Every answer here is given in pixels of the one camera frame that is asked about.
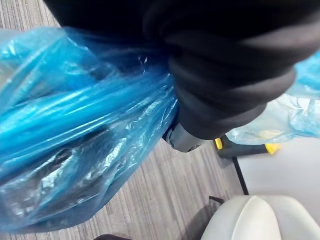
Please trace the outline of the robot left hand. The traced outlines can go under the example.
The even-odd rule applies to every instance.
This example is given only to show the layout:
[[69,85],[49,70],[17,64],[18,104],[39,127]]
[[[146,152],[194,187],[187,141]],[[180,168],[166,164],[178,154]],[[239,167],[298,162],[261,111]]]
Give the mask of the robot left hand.
[[320,47],[317,0],[47,0],[61,26],[153,42],[179,101],[168,131],[187,153],[257,118]]

